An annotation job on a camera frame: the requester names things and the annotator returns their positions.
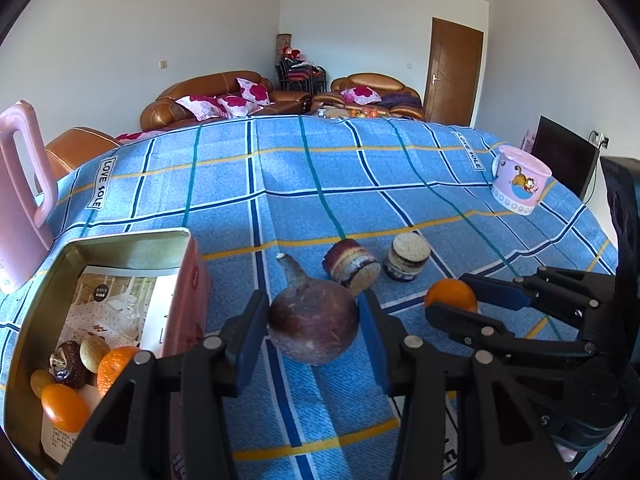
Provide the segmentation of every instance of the food container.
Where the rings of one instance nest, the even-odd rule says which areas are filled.
[[[6,436],[31,466],[54,480],[58,464],[40,443],[42,406],[30,387],[30,375],[48,368],[78,277],[87,266],[121,269],[179,268],[164,334],[162,357],[184,352],[204,334],[210,281],[198,244],[187,229],[170,229],[82,238],[60,252],[39,286],[22,324],[4,398]],[[172,399],[170,458],[180,462],[179,397]]]
[[[514,213],[530,215],[540,201],[551,170],[535,156],[513,146],[499,146],[498,151],[492,167],[492,195]]]
[[[411,282],[422,271],[431,246],[418,233],[400,233],[394,238],[386,253],[383,269],[396,282]]]
[[[377,280],[381,266],[373,254],[352,238],[334,244],[322,260],[322,268],[332,279],[356,297]]]

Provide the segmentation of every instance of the cushion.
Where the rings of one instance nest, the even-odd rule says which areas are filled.
[[[368,86],[356,86],[340,92],[344,100],[348,103],[356,103],[359,105],[368,105],[369,103],[379,103],[380,95]]]
[[[247,117],[249,114],[262,110],[260,105],[235,95],[219,97],[218,102],[226,110],[229,117]]]
[[[422,102],[419,97],[415,97],[411,94],[399,94],[391,93],[383,95],[378,103],[378,106],[391,110],[394,106],[410,106],[422,110]]]
[[[196,119],[199,121],[210,119],[212,117],[229,117],[224,108],[222,108],[220,104],[211,97],[203,95],[187,95],[180,99],[176,99],[175,102],[187,108],[187,110],[195,115]]]
[[[271,103],[269,101],[269,91],[264,85],[254,83],[248,79],[236,77],[236,81],[240,85],[240,92],[243,98],[257,105],[266,106]]]

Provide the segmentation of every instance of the pitcher handle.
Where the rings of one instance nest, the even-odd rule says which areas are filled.
[[[58,201],[58,181],[53,175],[51,164],[47,158],[36,111],[27,101],[18,101],[0,114],[0,120],[2,119],[7,120],[12,135],[17,131],[22,133],[29,158],[42,187],[44,199],[33,215],[33,222],[40,229]]]

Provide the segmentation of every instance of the purple blanket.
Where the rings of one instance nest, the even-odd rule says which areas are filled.
[[[382,106],[388,110],[391,110],[394,106],[404,105],[411,108],[418,108],[422,110],[422,102],[419,97],[414,97],[410,94],[387,94],[380,96],[382,101],[376,103],[377,106]]]

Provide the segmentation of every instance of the blue checkered cloth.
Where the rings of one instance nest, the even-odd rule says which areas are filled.
[[[86,208],[93,160],[60,181],[49,218],[55,244],[40,272],[0,296],[0,384],[42,275],[69,240],[176,226],[193,232],[213,279],[208,332],[240,313],[255,288],[273,298],[286,286],[280,251],[325,278],[322,257],[341,238],[356,238],[381,262],[395,235],[418,229],[433,247],[423,272],[410,283],[382,274],[373,289],[409,333],[468,351],[424,319],[422,298],[436,280],[464,272],[511,280],[540,265],[612,273],[617,261],[590,211],[555,180],[531,216],[503,209],[487,183],[499,144],[471,128],[408,120],[262,116],[120,147],[101,157],[118,157],[104,208]],[[575,336],[532,309],[481,312],[518,336]],[[398,437],[398,412],[374,382],[361,335],[321,367],[283,358],[266,338],[251,385],[225,412],[243,479],[383,479]]]

